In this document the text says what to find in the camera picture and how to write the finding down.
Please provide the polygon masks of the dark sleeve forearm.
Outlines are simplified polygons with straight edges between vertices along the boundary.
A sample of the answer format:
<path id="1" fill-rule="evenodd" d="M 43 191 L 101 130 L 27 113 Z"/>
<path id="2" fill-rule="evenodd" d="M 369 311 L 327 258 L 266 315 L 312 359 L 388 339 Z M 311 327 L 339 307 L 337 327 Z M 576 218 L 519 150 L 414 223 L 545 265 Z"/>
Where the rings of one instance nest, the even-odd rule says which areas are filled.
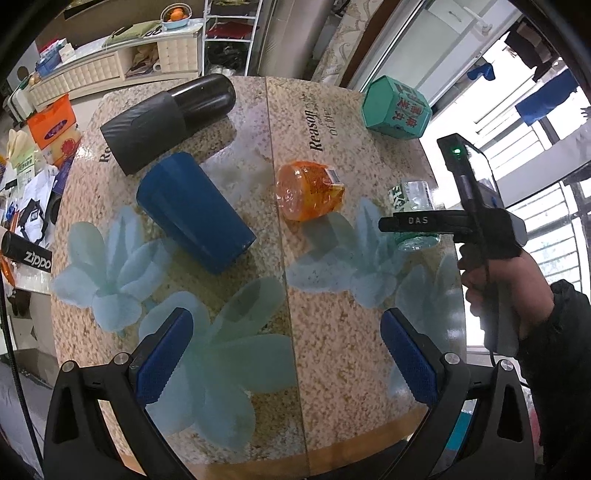
<path id="1" fill-rule="evenodd" d="M 517 359 L 540 425 L 539 479 L 590 477 L 590 303 L 565 280 L 551 285 L 548 320 L 520 341 Z"/>

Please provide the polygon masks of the right hand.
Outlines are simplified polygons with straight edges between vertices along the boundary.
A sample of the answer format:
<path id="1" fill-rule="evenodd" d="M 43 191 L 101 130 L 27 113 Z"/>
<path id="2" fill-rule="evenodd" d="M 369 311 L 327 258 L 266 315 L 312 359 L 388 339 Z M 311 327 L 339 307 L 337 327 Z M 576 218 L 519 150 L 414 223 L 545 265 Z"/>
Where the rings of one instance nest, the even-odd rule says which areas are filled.
<path id="1" fill-rule="evenodd" d="M 522 250 L 519 257 L 489 260 L 489 277 L 477 259 L 478 250 L 470 244 L 460 247 L 458 268 L 461 281 L 467 288 L 466 300 L 473 315 L 484 311 L 484 292 L 487 282 L 508 286 L 512 306 L 519 317 L 519 339 L 524 340 L 538 326 L 546 322 L 554 309 L 554 294 L 533 257 Z"/>

